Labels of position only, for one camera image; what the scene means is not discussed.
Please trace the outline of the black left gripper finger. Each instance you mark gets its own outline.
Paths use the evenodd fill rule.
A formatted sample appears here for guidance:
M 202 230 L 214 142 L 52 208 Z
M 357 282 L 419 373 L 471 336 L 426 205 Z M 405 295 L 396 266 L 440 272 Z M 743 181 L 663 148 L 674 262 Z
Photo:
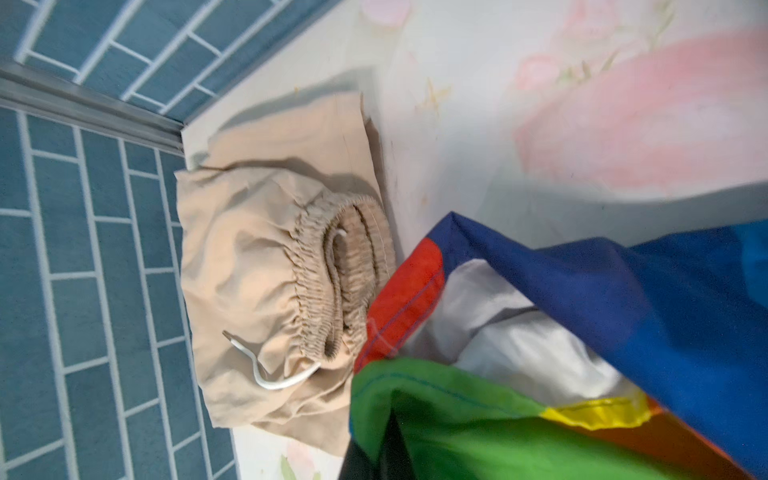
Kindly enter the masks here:
M 338 478 L 340 480 L 416 480 L 399 423 L 394 413 L 389 417 L 377 460 L 370 460 L 351 440 Z

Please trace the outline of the beige drawstring shorts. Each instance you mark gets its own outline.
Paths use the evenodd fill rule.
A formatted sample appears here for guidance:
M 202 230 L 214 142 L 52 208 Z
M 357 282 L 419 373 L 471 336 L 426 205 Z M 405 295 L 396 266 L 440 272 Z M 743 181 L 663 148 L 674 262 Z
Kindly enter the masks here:
M 361 94 L 234 119 L 176 180 L 211 423 L 343 455 L 368 311 L 396 268 Z

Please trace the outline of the colourful striped shorts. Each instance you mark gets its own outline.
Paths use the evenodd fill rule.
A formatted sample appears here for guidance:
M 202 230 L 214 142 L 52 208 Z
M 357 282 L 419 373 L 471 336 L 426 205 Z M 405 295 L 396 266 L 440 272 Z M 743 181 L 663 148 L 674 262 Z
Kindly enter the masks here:
M 417 479 L 763 479 L 767 224 L 525 247 L 449 214 L 376 298 L 351 440 Z

